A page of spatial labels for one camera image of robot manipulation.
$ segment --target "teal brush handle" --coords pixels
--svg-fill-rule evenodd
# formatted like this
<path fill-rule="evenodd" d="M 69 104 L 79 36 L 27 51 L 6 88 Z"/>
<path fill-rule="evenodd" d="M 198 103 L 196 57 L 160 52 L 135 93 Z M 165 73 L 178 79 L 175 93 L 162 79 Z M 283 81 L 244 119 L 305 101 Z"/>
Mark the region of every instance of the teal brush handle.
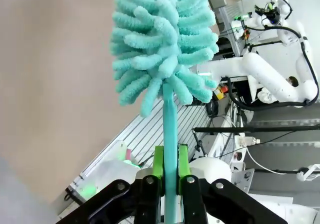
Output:
<path fill-rule="evenodd" d="M 174 92 L 167 83 L 163 84 L 163 100 L 164 223 L 174 224 L 177 222 L 178 126 Z"/>

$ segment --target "green light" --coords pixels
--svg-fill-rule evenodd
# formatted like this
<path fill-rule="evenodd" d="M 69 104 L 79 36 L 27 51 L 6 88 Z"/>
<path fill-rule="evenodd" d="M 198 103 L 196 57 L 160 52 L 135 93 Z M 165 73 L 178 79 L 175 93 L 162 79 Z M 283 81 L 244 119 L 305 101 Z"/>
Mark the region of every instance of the green light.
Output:
<path fill-rule="evenodd" d="M 131 165 L 131 166 L 140 168 L 140 166 L 133 164 L 130 160 L 124 160 L 123 162 L 124 162 L 124 163 L 127 163 L 127 164 L 129 164 L 129 165 Z"/>
<path fill-rule="evenodd" d="M 83 188 L 82 192 L 81 192 L 81 196 L 88 200 L 90 198 L 92 198 L 95 194 L 97 193 L 97 188 L 94 185 L 88 185 L 86 187 Z"/>

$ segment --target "brush bristle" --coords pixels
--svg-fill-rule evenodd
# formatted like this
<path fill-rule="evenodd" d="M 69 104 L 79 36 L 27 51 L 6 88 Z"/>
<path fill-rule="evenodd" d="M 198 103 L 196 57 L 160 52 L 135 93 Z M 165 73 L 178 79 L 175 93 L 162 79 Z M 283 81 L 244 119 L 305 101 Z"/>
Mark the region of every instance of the brush bristle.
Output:
<path fill-rule="evenodd" d="M 208 0 L 116 0 L 112 64 L 121 105 L 135 102 L 147 89 L 140 114 L 146 117 L 168 83 L 183 105 L 193 96 L 209 102 L 216 83 L 189 71 L 218 52 L 218 36 L 208 28 L 215 15 Z"/>

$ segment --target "green object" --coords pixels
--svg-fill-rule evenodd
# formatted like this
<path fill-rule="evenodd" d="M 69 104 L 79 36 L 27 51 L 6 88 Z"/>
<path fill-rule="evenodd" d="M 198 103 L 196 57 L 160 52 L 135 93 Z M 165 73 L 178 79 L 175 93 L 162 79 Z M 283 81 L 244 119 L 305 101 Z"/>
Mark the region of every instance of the green object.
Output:
<path fill-rule="evenodd" d="M 80 194 L 84 199 L 89 200 L 97 194 L 97 187 L 95 185 L 88 185 L 80 190 Z"/>
<path fill-rule="evenodd" d="M 124 162 L 124 163 L 127 163 L 127 164 L 129 164 L 129 165 L 131 165 L 131 166 L 140 168 L 140 166 L 138 166 L 138 165 L 136 165 L 136 164 L 133 164 L 131 160 L 124 160 L 123 162 Z"/>
<path fill-rule="evenodd" d="M 156 146 L 154 150 L 152 175 L 161 179 L 164 174 L 164 147 Z"/>
<path fill-rule="evenodd" d="M 179 194 L 181 195 L 181 179 L 191 175 L 188 159 L 188 147 L 186 145 L 179 146 Z"/>
<path fill-rule="evenodd" d="M 269 7 L 270 10 L 273 10 L 273 9 L 274 9 L 274 5 L 272 5 L 272 3 L 270 3 L 270 2 L 269 2 L 268 7 Z"/>
<path fill-rule="evenodd" d="M 244 19 L 247 19 L 247 18 L 249 18 L 249 17 L 250 17 L 249 14 L 236 15 L 236 16 L 234 17 L 234 20 L 235 20 L 235 21 L 243 21 Z"/>

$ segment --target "screw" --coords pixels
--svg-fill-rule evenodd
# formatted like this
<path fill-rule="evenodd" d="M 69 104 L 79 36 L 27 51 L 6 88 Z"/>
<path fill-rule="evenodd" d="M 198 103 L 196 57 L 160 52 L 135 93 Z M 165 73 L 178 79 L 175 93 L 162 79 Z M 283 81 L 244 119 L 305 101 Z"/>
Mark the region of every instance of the screw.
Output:
<path fill-rule="evenodd" d="M 224 188 L 224 185 L 222 183 L 218 182 L 217 184 L 215 184 L 215 187 L 218 189 L 222 189 L 222 188 Z"/>
<path fill-rule="evenodd" d="M 152 183 L 154 183 L 154 179 L 152 178 L 152 176 L 149 176 L 149 177 L 146 179 L 146 182 L 147 182 L 148 184 L 152 184 Z"/>
<path fill-rule="evenodd" d="M 122 191 L 123 189 L 125 189 L 126 187 L 125 187 L 125 185 L 123 184 L 123 183 L 119 183 L 118 184 L 118 189 L 120 190 L 120 191 Z"/>
<path fill-rule="evenodd" d="M 187 181 L 188 183 L 194 183 L 194 182 L 195 182 L 195 179 L 194 179 L 193 177 L 189 176 L 189 177 L 186 178 L 186 181 Z"/>

